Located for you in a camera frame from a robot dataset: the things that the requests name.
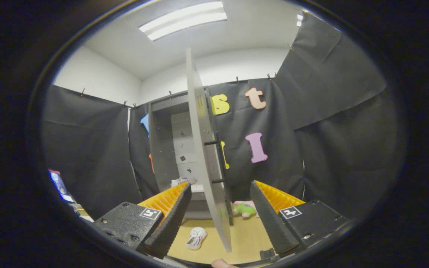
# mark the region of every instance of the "pink letter i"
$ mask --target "pink letter i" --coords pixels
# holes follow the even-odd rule
[[[267,154],[263,151],[263,145],[261,144],[261,136],[260,132],[251,133],[246,136],[247,141],[251,145],[252,150],[252,158],[251,162],[257,163],[267,159]]]

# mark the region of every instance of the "white wall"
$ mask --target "white wall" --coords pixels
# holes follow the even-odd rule
[[[287,49],[248,49],[195,56],[196,69],[203,85],[239,80],[274,77],[287,56]],[[185,63],[167,68],[143,80],[140,90],[140,104],[187,90]]]
[[[73,53],[53,83],[129,106],[140,102],[140,79],[86,47]]]

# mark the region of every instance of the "ceiling light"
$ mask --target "ceiling light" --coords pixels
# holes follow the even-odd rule
[[[187,27],[226,19],[223,3],[221,1],[215,1],[185,7],[171,12],[143,24],[139,29],[151,40],[155,40]]]
[[[176,22],[174,24],[163,27],[162,29],[153,32],[148,35],[152,41],[155,41],[158,38],[161,38],[165,35],[171,34],[173,32],[180,31],[182,29],[186,29],[188,27],[192,27],[195,25],[200,25],[208,22],[219,22],[221,20],[226,20],[226,13],[213,13],[213,14],[204,14],[196,17],[192,17],[190,19],[182,20],[181,22]]]

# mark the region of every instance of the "fluorescent light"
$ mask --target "fluorescent light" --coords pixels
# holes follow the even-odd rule
[[[196,17],[191,17],[186,20],[182,20],[181,22],[175,22],[174,24],[170,24],[166,27],[163,27],[162,29],[159,29],[152,34],[148,35],[148,38],[150,38],[152,41],[155,41],[156,39],[163,37],[165,35],[171,34],[173,32],[180,31],[182,29],[196,26],[203,23],[208,22],[219,22],[221,20],[228,19],[226,16],[226,13],[213,13],[213,14],[203,14]]]
[[[177,10],[175,12],[168,13],[158,19],[152,20],[142,26],[139,27],[140,31],[146,32],[150,29],[153,29],[157,26],[160,26],[164,23],[170,22],[172,20],[180,19],[181,17],[186,17],[189,15],[193,15],[199,12],[206,12],[208,10],[215,10],[220,7],[223,7],[223,3],[220,1],[216,2],[208,2],[199,5],[194,5],[191,7],[185,7],[184,9]]]

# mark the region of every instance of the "ceiling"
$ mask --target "ceiling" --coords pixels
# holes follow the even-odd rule
[[[295,6],[283,0],[222,0],[228,20],[194,26],[151,41],[138,26],[161,15],[212,0],[159,0],[132,10],[94,34],[86,47],[144,80],[184,61],[249,48],[288,48],[297,34]]]

